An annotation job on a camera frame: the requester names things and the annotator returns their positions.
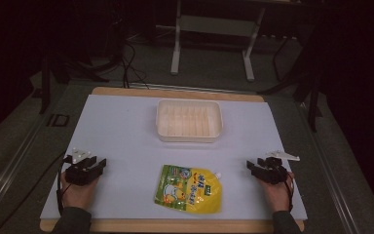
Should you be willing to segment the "yellow green spout pouch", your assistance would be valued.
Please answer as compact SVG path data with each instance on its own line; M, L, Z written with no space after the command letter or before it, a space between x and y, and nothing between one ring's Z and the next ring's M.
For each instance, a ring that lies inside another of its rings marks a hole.
M217 214L222 207L220 178L207 169L163 165L154 202L190 214Z

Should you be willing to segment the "white metal stand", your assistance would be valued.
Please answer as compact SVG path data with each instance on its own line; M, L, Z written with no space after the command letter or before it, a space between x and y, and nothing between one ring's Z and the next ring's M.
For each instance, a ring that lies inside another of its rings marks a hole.
M176 19L175 19L175 39L170 73L177 75L180 63L181 44L180 35L182 31L230 35L247 36L249 38L248 46L242 51L243 66L248 82L254 82L255 76L251 63L251 53L258 36L262 20L266 9L261 8L258 11L256 21L237 20L237 19L218 19L209 17L189 16L181 13L182 0L176 1Z

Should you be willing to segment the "white table mat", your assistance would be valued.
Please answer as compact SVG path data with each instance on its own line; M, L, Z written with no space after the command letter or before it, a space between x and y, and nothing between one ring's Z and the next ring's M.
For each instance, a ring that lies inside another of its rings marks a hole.
M190 214L154 202L162 167L204 168L221 175L217 219L269 219L261 186L247 169L282 148L266 102L222 101L223 130L213 143L163 142L156 128L155 97L88 97L71 149L106 159L91 207L93 217L188 219Z

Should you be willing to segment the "person's left hand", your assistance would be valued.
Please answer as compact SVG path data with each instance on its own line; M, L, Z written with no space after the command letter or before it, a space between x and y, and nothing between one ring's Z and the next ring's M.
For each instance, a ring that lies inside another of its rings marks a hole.
M65 208L74 207L87 211L91 206L95 194L95 189L98 184L98 178L87 185L79 186L68 183L65 179L65 173L62 173L60 182L62 205Z

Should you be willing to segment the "person's right hand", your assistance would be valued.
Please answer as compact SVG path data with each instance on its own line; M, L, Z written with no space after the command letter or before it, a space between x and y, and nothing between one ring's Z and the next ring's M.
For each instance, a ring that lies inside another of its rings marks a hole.
M258 179L262 186L267 203L272 212L290 211L293 193L294 173L288 173L286 182L271 184Z

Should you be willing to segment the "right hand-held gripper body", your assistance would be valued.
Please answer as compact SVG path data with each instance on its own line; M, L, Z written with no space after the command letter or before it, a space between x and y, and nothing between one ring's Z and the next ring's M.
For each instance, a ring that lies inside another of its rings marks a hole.
M287 174L289 171L282 165L283 160L299 161L300 157L291 155L284 151L276 150L266 153L267 165L265 167L258 166L263 170L260 179L264 182L271 184L278 184L280 182L286 182Z

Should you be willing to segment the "white plastic basket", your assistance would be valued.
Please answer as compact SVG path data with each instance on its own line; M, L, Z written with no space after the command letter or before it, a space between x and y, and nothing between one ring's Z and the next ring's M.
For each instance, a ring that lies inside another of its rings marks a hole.
M161 141L212 143L223 132L221 108L210 100L161 99L156 127Z

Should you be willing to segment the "metal floor rail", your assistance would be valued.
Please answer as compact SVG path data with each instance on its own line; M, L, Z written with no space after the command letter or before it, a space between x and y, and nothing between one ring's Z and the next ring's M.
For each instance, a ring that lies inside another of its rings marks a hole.
M303 119L305 127L308 129L309 135L311 136L311 139L318 153L319 164L324 176L324 180L328 187L332 201L335 205L335 209L345 229L345 233L359 234L351 210L346 202L346 198L342 193L342 190L335 177L335 174L333 173L330 167L330 163L327 160L326 151L322 148L322 142L319 139L318 134L313 132L313 130L310 127L310 124L308 123L308 107L304 102L296 102L295 105Z
M52 111L51 108L43 113L16 110L0 125L0 201Z

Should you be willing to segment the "black floor socket box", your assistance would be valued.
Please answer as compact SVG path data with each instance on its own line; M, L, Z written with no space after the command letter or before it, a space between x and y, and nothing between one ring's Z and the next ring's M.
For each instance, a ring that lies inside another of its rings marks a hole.
M47 127L66 127L69 123L69 120L69 115L52 114L47 122Z

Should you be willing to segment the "black metal stand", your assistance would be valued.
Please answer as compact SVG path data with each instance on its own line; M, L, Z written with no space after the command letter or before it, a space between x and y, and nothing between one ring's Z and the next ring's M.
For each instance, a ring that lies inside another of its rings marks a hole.
M315 68L306 75L303 75L299 79L298 87L293 94L293 98L298 102L303 102L306 97L309 97L307 119L310 129L314 133L317 131L316 116L318 112L318 93L322 74L323 70L321 68Z

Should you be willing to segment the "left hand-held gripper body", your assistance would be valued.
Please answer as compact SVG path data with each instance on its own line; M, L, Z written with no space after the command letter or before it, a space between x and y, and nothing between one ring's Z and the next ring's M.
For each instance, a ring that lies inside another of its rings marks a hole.
M93 180L101 176L93 171L100 161L97 161L92 166L85 166L83 161L86 158L93 157L90 151L80 150L73 148L72 152L64 159L65 163L69 164L69 167L65 170L65 179L68 183L83 186L91 183Z

